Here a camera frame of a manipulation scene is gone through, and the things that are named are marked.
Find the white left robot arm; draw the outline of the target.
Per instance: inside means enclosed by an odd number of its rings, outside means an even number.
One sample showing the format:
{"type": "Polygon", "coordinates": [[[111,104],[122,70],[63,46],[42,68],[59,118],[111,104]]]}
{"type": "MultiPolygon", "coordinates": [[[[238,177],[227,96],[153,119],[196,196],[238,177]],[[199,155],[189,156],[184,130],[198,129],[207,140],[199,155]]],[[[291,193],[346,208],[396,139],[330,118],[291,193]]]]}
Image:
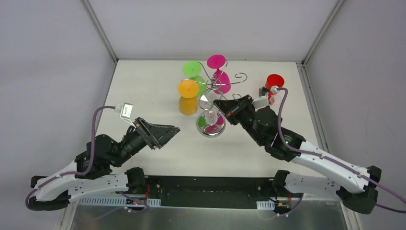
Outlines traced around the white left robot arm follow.
{"type": "Polygon", "coordinates": [[[145,147],[161,149],[179,132],[179,127],[152,124],[138,117],[119,142],[106,134],[95,136],[64,169],[51,176],[33,176],[33,191],[25,205],[33,211],[54,211],[102,193],[140,194],[147,188],[142,168],[119,174],[113,174],[113,168],[121,167],[145,147]]]}

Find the red wine glass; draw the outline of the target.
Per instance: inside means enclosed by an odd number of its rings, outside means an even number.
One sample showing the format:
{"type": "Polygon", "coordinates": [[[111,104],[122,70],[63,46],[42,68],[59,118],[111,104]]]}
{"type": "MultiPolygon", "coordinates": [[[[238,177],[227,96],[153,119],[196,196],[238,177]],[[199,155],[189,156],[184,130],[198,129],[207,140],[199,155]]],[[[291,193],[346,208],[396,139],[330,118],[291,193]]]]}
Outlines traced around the red wine glass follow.
{"type": "MultiPolygon", "coordinates": [[[[267,77],[265,87],[267,89],[280,88],[280,87],[284,86],[284,83],[285,83],[285,80],[281,75],[271,74],[267,77]]],[[[273,105],[277,101],[277,94],[278,94],[278,91],[275,91],[275,90],[271,90],[268,93],[268,99],[269,99],[270,105],[273,105]]]]}

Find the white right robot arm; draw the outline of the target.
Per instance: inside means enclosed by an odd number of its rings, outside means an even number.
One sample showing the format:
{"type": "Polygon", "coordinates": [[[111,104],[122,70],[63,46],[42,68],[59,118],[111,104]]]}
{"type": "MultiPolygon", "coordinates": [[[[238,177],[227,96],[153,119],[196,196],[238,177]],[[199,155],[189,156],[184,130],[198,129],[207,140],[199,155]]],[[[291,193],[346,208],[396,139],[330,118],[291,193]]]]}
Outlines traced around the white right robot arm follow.
{"type": "Polygon", "coordinates": [[[278,170],[271,183],[275,195],[305,193],[331,198],[361,214],[371,214],[376,207],[376,183],[382,173],[380,168],[348,163],[313,145],[303,136],[279,127],[277,114],[268,105],[255,108],[249,95],[233,100],[216,99],[214,105],[230,124],[241,125],[272,157],[321,174],[321,177],[313,177],[278,170]]]}

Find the clear wine glass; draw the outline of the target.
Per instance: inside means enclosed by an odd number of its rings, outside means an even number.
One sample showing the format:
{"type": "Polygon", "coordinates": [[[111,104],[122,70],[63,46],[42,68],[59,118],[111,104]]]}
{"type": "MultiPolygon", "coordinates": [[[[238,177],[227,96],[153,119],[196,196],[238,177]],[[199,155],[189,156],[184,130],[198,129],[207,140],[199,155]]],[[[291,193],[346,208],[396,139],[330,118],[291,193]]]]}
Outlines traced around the clear wine glass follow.
{"type": "Polygon", "coordinates": [[[214,107],[214,103],[210,101],[205,95],[199,98],[198,105],[203,109],[203,116],[208,125],[216,125],[219,118],[219,112],[214,107]]]}
{"type": "Polygon", "coordinates": [[[279,95],[272,95],[269,97],[269,105],[270,106],[278,106],[282,102],[282,97],[279,95]]]}

